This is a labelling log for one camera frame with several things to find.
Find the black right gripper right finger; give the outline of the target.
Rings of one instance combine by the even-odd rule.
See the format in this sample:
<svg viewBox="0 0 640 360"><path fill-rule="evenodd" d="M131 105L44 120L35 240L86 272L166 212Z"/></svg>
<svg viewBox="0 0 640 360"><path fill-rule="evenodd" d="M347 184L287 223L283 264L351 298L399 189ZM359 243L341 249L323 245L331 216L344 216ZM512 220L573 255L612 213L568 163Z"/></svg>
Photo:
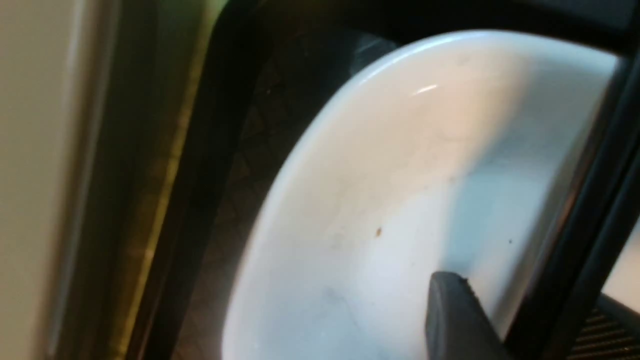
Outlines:
<svg viewBox="0 0 640 360"><path fill-rule="evenodd" d="M570 349L571 360L638 360L640 315L601 294Z"/></svg>

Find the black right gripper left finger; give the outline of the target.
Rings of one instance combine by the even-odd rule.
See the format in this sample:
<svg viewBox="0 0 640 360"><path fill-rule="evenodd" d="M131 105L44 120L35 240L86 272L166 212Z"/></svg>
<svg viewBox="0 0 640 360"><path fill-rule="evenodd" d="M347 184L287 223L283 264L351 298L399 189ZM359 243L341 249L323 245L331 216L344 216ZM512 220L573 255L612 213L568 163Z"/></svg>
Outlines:
<svg viewBox="0 0 640 360"><path fill-rule="evenodd" d="M425 319L430 360L509 360L469 282L455 272L430 276Z"/></svg>

